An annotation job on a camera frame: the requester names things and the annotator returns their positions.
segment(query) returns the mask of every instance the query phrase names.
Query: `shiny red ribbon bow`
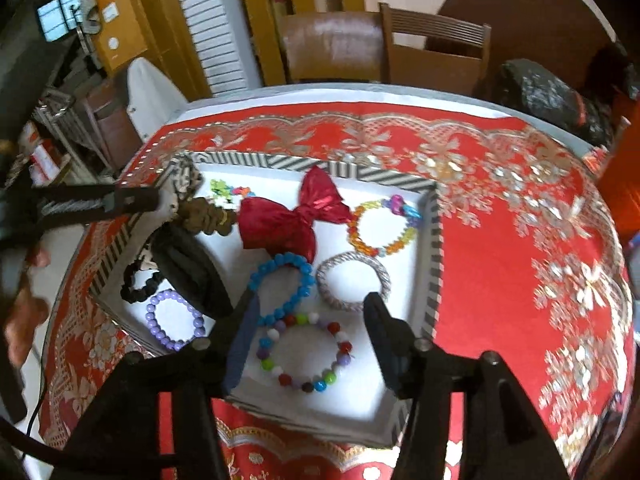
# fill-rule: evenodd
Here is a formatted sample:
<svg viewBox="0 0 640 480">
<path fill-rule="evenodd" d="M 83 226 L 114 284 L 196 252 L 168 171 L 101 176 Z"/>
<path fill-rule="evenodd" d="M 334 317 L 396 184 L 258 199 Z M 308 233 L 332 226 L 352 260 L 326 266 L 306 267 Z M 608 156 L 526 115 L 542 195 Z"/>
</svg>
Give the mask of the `shiny red ribbon bow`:
<svg viewBox="0 0 640 480">
<path fill-rule="evenodd" d="M 346 224 L 351 220 L 351 211 L 342 203 L 335 184 L 317 166 L 302 180 L 298 203 L 300 205 L 290 211 L 266 198 L 242 200 L 238 228 L 244 248 L 265 248 L 271 256 L 290 251 L 311 263 L 316 257 L 314 221 Z"/>
</svg>

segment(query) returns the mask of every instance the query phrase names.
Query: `white shutter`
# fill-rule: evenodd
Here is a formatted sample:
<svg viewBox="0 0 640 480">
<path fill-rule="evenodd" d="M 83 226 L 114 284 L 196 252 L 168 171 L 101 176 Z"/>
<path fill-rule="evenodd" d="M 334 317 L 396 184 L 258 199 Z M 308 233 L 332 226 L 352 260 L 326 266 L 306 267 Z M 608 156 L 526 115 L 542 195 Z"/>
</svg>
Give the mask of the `white shutter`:
<svg viewBox="0 0 640 480">
<path fill-rule="evenodd" d="M 256 84 L 257 67 L 250 49 L 249 56 L 241 59 L 242 48 L 239 48 L 238 40 L 244 43 L 245 53 L 246 45 L 250 44 L 246 25 L 229 23 L 225 2 L 180 0 L 180 5 L 212 94 L 260 86 L 260 83 Z"/>
</svg>

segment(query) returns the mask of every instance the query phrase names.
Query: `red tablecloth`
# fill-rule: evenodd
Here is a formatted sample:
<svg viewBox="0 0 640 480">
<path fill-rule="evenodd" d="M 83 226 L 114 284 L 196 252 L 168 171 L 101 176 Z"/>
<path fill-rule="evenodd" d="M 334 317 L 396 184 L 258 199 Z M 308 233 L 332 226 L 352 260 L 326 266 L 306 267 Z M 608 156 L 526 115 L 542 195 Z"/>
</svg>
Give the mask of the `red tablecloth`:
<svg viewBox="0 0 640 480">
<path fill-rule="evenodd" d="M 515 118 L 484 119 L 370 103 L 251 108 L 172 124 L 138 153 L 123 184 L 151 183 L 178 150 L 289 153 L 437 180 L 444 284 L 436 343 L 500 352 L 565 463 L 577 463 L 613 392 L 630 391 L 628 288 L 609 214 L 591 175 L 564 148 Z M 61 447 L 108 373 L 137 345 L 87 289 L 122 220 L 89 227 L 59 295 L 47 348 L 44 440 Z M 216 401 L 233 478 L 388 478 L 394 450 L 319 442 Z M 454 404 L 449 463 L 457 476 L 462 411 Z"/>
</svg>

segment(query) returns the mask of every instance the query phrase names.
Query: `black beaded bracelet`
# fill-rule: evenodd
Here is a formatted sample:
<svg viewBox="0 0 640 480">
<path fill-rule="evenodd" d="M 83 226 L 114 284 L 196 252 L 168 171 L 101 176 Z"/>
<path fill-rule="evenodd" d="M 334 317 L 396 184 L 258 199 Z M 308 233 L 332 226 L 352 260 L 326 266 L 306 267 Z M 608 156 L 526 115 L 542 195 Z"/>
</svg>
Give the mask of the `black beaded bracelet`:
<svg viewBox="0 0 640 480">
<path fill-rule="evenodd" d="M 140 270 L 142 260 L 136 260 L 129 264 L 124 270 L 124 284 L 120 289 L 120 297 L 127 303 L 139 303 L 148 300 L 149 297 L 158 291 L 160 283 L 164 281 L 164 276 L 159 270 L 146 280 L 142 288 L 133 288 L 133 277 Z"/>
</svg>

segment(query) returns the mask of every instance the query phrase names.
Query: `floor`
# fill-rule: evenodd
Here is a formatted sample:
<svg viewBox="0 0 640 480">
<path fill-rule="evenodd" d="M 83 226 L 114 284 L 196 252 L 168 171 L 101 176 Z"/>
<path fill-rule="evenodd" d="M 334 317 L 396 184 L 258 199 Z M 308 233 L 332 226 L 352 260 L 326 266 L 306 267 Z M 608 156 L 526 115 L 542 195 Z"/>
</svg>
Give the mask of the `floor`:
<svg viewBox="0 0 640 480">
<path fill-rule="evenodd" d="M 44 269 L 31 269 L 31 287 L 35 296 L 40 296 L 47 300 L 49 307 L 54 304 L 62 280 L 65 277 L 66 268 L 76 252 L 76 248 L 84 232 L 84 226 L 72 226 L 50 231 L 42 238 L 42 246 L 51 255 L 51 264 Z M 39 327 L 36 331 L 34 346 L 39 353 L 42 353 L 44 339 L 47 334 L 47 323 Z M 27 424 L 31 413 L 38 402 L 40 396 L 40 363 L 32 351 L 27 362 L 22 368 L 25 389 L 24 398 L 27 402 L 28 418 L 22 421 L 17 427 L 21 431 L 27 430 Z M 39 423 L 36 422 L 31 430 L 31 436 L 39 441 Z M 25 469 L 31 480 L 46 480 L 51 473 L 51 467 L 36 459 L 27 457 L 24 462 Z"/>
</svg>

